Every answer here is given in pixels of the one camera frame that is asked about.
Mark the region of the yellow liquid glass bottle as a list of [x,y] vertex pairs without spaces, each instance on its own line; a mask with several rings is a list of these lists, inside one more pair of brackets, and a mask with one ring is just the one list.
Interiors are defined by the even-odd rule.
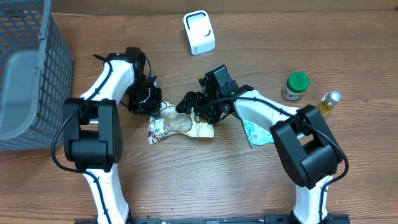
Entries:
[[321,115],[324,116],[327,114],[327,112],[331,111],[335,107],[341,98],[342,94],[340,91],[330,91],[321,98],[316,107],[320,111]]

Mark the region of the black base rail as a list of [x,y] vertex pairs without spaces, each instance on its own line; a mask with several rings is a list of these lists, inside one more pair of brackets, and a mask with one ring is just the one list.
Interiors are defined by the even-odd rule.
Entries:
[[[77,223],[97,223],[95,220],[75,220]],[[131,216],[127,218],[127,224],[293,224],[300,223],[294,214],[290,215],[265,215],[264,217],[252,218],[186,218],[186,219],[169,219],[161,220],[160,218],[137,218],[133,219]],[[329,213],[323,223],[326,224],[351,224],[349,215],[334,215]]]

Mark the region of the green white yogurt cup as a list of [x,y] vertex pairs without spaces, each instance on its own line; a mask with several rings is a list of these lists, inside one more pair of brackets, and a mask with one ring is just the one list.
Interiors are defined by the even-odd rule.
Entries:
[[286,100],[298,100],[310,86],[309,77],[303,72],[294,72],[281,88],[281,94]]

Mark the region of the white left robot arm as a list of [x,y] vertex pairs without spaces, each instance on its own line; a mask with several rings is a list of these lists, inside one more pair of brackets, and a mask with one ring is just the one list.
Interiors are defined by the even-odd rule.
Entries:
[[118,174],[123,153],[123,135],[118,114],[122,97],[128,112],[158,117],[162,101],[157,78],[145,75],[145,53],[128,47],[123,53],[99,56],[103,71],[93,86],[78,98],[63,103],[65,157],[74,163],[72,172],[86,179],[97,209],[95,223],[131,223]]

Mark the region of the brown white snack bag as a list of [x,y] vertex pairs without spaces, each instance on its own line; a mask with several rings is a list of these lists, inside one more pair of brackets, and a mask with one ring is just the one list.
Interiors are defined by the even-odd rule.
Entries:
[[178,113],[175,108],[175,105],[163,101],[160,104],[160,116],[151,116],[149,118],[149,144],[156,144],[178,133],[192,138],[214,137],[214,128],[212,124],[199,120],[193,113]]

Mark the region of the white barcode scanner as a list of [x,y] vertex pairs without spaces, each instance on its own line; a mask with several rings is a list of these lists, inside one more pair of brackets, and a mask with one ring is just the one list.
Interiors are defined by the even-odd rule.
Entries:
[[215,49],[215,35],[206,11],[198,10],[185,14],[183,24],[192,55],[207,53]]

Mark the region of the teal snack packet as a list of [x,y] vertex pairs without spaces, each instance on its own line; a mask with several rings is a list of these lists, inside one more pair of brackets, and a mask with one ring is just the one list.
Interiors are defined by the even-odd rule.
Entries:
[[262,146],[274,142],[271,133],[258,126],[256,123],[248,120],[242,120],[242,124],[248,139],[248,143],[251,147]]

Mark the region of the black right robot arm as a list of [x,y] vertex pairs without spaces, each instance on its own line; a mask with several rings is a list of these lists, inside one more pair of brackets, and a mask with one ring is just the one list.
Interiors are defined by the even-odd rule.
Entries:
[[323,116],[313,105],[301,109],[267,99],[249,85],[239,86],[225,65],[199,79],[201,91],[188,92],[178,113],[195,114],[209,124],[229,115],[268,130],[282,166],[295,184],[295,205],[288,214],[265,215],[259,223],[350,223],[348,215],[326,209],[329,186],[338,164],[348,166]]

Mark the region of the grey plastic mesh basket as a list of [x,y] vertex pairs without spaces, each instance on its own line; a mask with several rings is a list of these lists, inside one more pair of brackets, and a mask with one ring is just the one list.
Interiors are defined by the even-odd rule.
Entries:
[[50,147],[70,97],[73,56],[51,1],[1,1],[1,150]]

